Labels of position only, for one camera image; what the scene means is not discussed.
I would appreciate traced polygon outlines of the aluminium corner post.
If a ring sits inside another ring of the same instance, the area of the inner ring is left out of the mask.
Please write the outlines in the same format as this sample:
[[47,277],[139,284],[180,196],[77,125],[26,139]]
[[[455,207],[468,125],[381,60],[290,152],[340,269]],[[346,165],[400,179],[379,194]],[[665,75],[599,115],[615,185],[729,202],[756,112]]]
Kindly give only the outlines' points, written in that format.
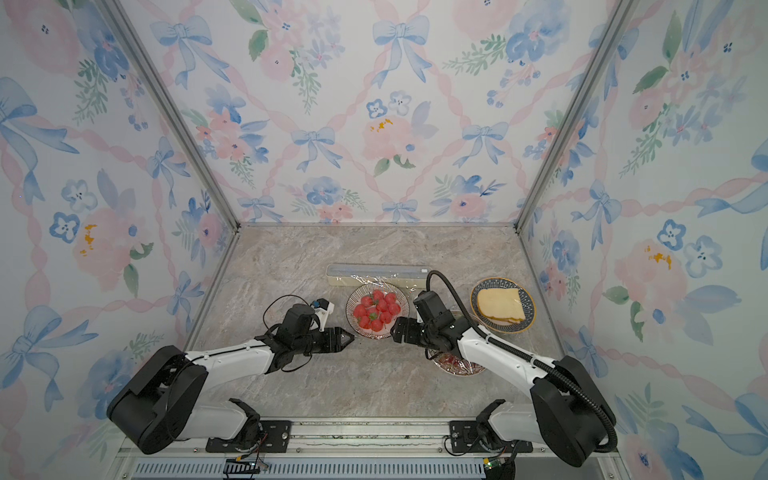
[[191,131],[184,122],[181,111],[175,104],[168,88],[164,85],[160,72],[148,54],[121,3],[119,1],[107,0],[96,1],[95,4],[116,38],[126,49],[128,58],[135,64],[137,70],[143,76],[149,93],[161,112],[161,116],[166,121],[169,130],[175,135],[192,167],[200,177],[202,185],[208,190],[213,203],[222,213],[226,224],[234,232],[238,232],[240,221],[236,219],[234,211],[218,182],[215,180],[212,170],[203,159]]
[[592,58],[585,69],[584,78],[575,90],[574,97],[565,110],[561,128],[555,136],[552,147],[535,177],[532,188],[526,198],[526,203],[515,224],[515,232],[518,236],[524,232],[534,217],[537,202],[544,192],[550,175],[557,167],[559,156],[565,150],[571,134],[576,131],[576,127],[594,94],[596,84],[602,73],[606,70],[609,58],[615,53],[620,37],[627,29],[627,24],[636,5],[637,2],[632,0],[618,1],[612,14],[608,17],[597,48],[594,50]]

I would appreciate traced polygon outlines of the left aluminium corner post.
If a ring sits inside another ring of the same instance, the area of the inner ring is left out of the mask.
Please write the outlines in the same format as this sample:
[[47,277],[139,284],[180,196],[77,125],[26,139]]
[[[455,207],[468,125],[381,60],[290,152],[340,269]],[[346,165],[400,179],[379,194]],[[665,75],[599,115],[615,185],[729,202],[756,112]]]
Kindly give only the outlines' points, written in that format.
[[191,131],[184,122],[181,111],[175,104],[168,88],[164,85],[160,72],[148,54],[121,3],[119,1],[107,0],[96,1],[95,4],[116,38],[126,49],[128,58],[135,64],[137,70],[143,76],[149,93],[161,112],[161,116],[166,121],[169,130],[175,135],[192,167],[200,177],[202,185],[208,190],[213,203],[222,213],[226,224],[234,232],[238,232],[240,221],[236,219],[234,211],[218,182],[215,180],[212,170],[203,159]]

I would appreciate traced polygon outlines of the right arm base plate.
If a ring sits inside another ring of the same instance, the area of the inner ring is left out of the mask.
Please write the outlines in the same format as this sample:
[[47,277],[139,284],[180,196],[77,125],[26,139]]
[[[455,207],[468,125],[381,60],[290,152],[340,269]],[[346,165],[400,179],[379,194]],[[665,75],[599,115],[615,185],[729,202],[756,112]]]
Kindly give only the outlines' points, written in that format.
[[501,440],[487,422],[453,420],[449,422],[449,433],[444,438],[443,448],[450,454],[463,456],[468,453],[483,453],[498,456],[511,453],[532,453],[531,442]]

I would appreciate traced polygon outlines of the red grapes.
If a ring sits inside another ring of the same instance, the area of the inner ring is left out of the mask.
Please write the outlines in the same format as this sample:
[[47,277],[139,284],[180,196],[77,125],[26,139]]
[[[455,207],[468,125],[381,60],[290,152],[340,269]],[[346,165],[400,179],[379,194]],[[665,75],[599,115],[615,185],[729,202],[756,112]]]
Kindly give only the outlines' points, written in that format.
[[481,373],[484,368],[451,354],[443,354],[437,360],[438,365],[447,373],[457,376],[470,376]]

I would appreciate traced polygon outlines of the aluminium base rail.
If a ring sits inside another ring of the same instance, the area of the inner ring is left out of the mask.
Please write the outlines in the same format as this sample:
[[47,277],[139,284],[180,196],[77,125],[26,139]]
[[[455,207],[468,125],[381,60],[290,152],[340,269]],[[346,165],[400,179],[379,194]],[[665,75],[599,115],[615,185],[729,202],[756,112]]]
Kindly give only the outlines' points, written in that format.
[[203,440],[144,455],[125,441],[109,479],[486,479],[513,469],[518,479],[626,479],[617,453],[571,467],[543,445],[503,453],[461,453],[445,418],[299,418],[284,450],[261,447],[242,460],[210,453]]

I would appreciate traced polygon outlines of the right aluminium corner post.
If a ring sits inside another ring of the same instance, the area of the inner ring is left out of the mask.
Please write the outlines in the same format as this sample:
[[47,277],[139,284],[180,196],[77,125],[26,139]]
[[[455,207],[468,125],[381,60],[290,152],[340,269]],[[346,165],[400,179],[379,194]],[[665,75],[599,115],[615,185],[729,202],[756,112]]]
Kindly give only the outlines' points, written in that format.
[[606,70],[609,58],[615,53],[620,37],[627,29],[627,24],[636,5],[637,2],[632,0],[618,1],[612,14],[608,17],[597,48],[594,50],[592,58],[585,69],[584,78],[575,90],[574,97],[565,110],[561,128],[555,136],[552,147],[535,177],[532,188],[526,198],[526,203],[515,224],[515,232],[518,236],[524,232],[534,217],[537,202],[544,192],[550,175],[557,167],[559,156],[565,150],[571,134],[576,131],[576,127],[594,94],[596,84],[602,73]]

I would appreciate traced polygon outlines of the plastic wrap dispenser box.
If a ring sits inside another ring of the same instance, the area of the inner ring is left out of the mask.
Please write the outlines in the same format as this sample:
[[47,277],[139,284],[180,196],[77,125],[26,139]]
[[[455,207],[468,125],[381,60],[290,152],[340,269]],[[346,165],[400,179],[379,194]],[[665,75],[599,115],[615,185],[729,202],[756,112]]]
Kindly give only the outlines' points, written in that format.
[[330,264],[326,278],[332,286],[357,287],[368,283],[388,283],[396,287],[416,289],[426,287],[427,266],[387,264]]

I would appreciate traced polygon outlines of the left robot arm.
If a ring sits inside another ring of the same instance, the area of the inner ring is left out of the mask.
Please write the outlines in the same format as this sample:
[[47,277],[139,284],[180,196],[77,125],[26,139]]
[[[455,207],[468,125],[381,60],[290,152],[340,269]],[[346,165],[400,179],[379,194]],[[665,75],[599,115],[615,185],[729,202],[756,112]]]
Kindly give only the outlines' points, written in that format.
[[288,372],[295,357],[335,354],[354,336],[326,322],[333,303],[297,303],[281,323],[244,343],[207,351],[157,350],[109,403],[108,419],[147,455],[175,442],[204,439],[209,453],[252,454],[269,437],[260,414],[232,398],[204,405],[203,393],[239,378]]

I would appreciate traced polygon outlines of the bread slices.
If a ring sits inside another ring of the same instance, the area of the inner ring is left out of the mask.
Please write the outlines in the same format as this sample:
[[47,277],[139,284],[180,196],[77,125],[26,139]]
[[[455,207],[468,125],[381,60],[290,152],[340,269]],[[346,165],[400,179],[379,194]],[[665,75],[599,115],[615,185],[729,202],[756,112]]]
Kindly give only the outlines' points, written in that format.
[[477,307],[484,317],[496,322],[518,323],[526,319],[516,288],[481,289],[477,294]]

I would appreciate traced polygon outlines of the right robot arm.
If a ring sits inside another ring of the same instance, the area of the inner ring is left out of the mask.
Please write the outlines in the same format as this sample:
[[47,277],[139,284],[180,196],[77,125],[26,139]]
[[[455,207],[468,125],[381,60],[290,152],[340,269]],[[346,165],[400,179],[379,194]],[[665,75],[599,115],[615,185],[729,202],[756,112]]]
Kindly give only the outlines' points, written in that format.
[[617,449],[615,414],[577,359],[528,352],[490,332],[467,311],[454,315],[433,291],[421,292],[415,307],[416,318],[400,316],[393,321],[395,342],[478,364],[531,401],[532,412],[527,415],[504,400],[488,405],[478,419],[482,435],[497,443],[544,444],[574,467],[594,453]]

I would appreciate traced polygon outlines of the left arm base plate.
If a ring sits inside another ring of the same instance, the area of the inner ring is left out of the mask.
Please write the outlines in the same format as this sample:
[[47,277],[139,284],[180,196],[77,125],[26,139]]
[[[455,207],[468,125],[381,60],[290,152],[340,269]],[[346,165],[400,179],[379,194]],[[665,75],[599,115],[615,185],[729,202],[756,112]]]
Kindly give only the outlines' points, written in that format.
[[247,420],[232,439],[209,438],[207,453],[285,453],[290,440],[289,420]]

